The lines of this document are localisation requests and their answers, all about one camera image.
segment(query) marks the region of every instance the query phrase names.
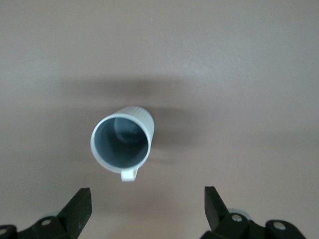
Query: black plastic part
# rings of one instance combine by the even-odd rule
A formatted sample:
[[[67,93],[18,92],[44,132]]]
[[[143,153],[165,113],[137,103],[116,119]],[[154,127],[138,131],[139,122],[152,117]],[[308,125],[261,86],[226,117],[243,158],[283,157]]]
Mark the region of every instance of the black plastic part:
[[[16,238],[16,227],[14,225],[2,225],[0,226],[0,239]]]
[[[79,237],[92,214],[91,192],[81,188],[57,215],[70,239]]]
[[[215,187],[205,187],[205,214],[212,231],[229,214]]]
[[[19,233],[14,225],[0,226],[0,239],[77,239],[92,214],[91,192],[80,189],[55,217],[45,217]]]
[[[241,214],[240,222],[233,220],[215,187],[205,187],[205,213],[211,228],[201,239],[306,239],[291,223],[271,220],[265,228],[247,220]],[[284,224],[281,230],[274,226],[274,222]]]
[[[237,222],[232,219],[234,214],[228,214],[218,227],[214,230],[214,234],[223,236],[227,239],[242,239],[247,237],[249,221],[243,215],[237,214],[242,221]]]
[[[285,229],[275,228],[274,222],[282,223]],[[267,239],[306,239],[294,225],[280,220],[270,220],[266,223],[266,235]]]

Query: mug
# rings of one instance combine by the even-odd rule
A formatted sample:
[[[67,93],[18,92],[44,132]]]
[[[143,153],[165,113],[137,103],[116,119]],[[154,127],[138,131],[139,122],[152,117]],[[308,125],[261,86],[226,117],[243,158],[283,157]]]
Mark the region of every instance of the mug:
[[[135,181],[150,154],[153,134],[154,120],[147,110],[125,107],[95,126],[91,150],[98,163],[120,173],[123,182]]]

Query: screw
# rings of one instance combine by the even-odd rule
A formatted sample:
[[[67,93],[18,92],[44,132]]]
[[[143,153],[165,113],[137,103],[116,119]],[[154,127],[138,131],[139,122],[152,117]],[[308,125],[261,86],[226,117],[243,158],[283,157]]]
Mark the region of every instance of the screw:
[[[241,222],[243,219],[241,218],[241,216],[237,215],[237,214],[234,214],[232,217],[231,217],[235,222]]]
[[[49,225],[50,223],[51,223],[51,219],[46,219],[41,223],[41,225],[46,226],[46,225]]]
[[[274,227],[277,228],[278,230],[286,230],[286,227],[284,224],[282,224],[281,222],[274,222]]]
[[[0,229],[0,236],[6,234],[6,228]]]

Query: gray surface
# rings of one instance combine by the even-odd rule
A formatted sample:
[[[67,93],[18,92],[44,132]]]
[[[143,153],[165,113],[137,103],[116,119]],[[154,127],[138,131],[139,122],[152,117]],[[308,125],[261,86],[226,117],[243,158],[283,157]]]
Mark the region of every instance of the gray surface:
[[[196,239],[204,186],[317,238],[318,1],[1,1],[0,224],[24,229],[91,187],[81,239]],[[141,105],[154,144],[134,183],[90,135]]]

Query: mug rim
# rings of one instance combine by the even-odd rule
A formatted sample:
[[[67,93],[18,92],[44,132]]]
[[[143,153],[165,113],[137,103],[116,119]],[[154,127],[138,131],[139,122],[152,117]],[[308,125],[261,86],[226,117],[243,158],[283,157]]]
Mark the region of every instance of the mug rim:
[[[129,167],[129,168],[120,168],[120,167],[115,167],[111,164],[109,164],[108,162],[106,162],[98,153],[96,146],[95,146],[95,142],[94,142],[94,138],[95,138],[95,133],[97,131],[97,129],[100,127],[101,124],[103,124],[105,121],[107,120],[111,120],[114,118],[123,118],[123,119],[127,119],[130,120],[134,123],[136,123],[143,131],[143,133],[146,136],[147,142],[148,142],[148,151],[144,157],[144,159],[139,162],[138,164],[134,165],[133,167]],[[94,158],[96,159],[96,161],[105,169],[108,169],[112,172],[115,173],[121,173],[123,170],[135,170],[135,169],[139,169],[147,160],[147,158],[149,157],[149,154],[151,152],[151,138],[150,138],[150,133],[148,132],[147,128],[145,127],[145,125],[138,120],[137,118],[135,118],[134,116],[128,115],[128,114],[124,114],[124,113],[114,113],[110,116],[105,117],[104,119],[102,119],[94,128],[92,135],[91,135],[91,151],[93,153]]]

